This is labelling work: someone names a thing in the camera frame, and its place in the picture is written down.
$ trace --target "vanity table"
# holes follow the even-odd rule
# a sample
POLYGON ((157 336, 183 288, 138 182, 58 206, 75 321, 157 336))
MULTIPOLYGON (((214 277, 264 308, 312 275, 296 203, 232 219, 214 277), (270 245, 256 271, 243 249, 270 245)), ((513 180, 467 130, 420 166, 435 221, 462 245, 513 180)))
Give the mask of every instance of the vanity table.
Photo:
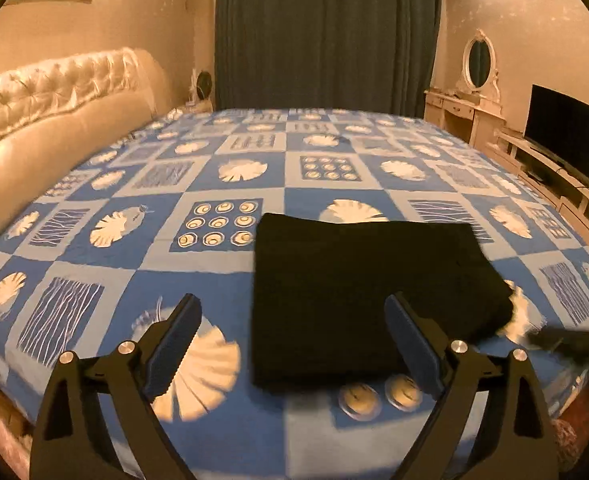
POLYGON ((492 43, 477 30, 463 50, 456 89, 425 91, 424 120, 488 154, 488 143, 495 142, 495 129, 506 123, 501 115, 498 77, 492 43))
POLYGON ((506 123, 501 114, 437 89, 426 90, 425 94, 425 121, 488 155, 488 142, 495 142, 494 130, 506 123))

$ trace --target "metal screw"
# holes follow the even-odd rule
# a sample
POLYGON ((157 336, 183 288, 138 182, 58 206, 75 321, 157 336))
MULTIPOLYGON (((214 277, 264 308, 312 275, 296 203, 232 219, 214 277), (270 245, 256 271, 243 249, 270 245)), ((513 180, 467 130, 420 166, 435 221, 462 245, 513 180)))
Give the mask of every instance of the metal screw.
POLYGON ((455 339, 452 341, 452 343, 450 343, 450 348, 453 350, 453 352, 458 354, 465 354, 468 351, 468 345, 465 341, 461 341, 460 339, 455 339))
POLYGON ((517 361, 525 361, 526 359, 528 359, 528 354, 526 353, 525 350, 522 350, 521 348, 517 348, 516 350, 513 350, 512 354, 514 355, 514 357, 517 361))
POLYGON ((119 353, 120 354, 131 354, 134 351, 134 342, 133 341, 124 341, 119 345, 119 353))
POLYGON ((59 362, 63 365, 68 364, 74 359, 74 353, 72 352, 64 352, 59 356, 59 362))

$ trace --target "tv stand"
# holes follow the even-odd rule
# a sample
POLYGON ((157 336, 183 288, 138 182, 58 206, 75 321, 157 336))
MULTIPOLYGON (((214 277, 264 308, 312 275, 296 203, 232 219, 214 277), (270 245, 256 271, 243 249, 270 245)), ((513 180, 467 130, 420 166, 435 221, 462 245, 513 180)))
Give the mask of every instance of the tv stand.
POLYGON ((536 180, 539 184, 544 184, 545 183, 545 178, 543 176, 541 176, 540 174, 536 173, 535 170, 532 169, 528 169, 525 170, 527 176, 529 176, 530 178, 536 180))
POLYGON ((486 154, 548 199, 589 246, 589 187, 523 137, 495 133, 486 154))

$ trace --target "black towel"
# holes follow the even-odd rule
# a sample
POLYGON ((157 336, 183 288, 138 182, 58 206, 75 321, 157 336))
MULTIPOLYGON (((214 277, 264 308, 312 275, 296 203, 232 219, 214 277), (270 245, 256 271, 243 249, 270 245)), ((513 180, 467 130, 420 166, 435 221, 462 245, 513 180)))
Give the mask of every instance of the black towel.
POLYGON ((383 317, 401 290, 475 343, 510 322, 511 288, 469 224, 331 224, 265 214, 255 241, 252 381, 272 392, 406 372, 383 317))

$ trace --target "white dresser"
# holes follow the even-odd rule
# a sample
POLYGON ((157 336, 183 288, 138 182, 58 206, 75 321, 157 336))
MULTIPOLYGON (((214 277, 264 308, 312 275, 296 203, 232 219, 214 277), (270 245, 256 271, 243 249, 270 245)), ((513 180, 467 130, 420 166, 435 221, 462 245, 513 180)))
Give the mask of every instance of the white dresser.
POLYGON ((482 108, 436 89, 427 90, 424 120, 488 153, 488 143, 496 142, 495 129, 506 120, 495 110, 482 108))

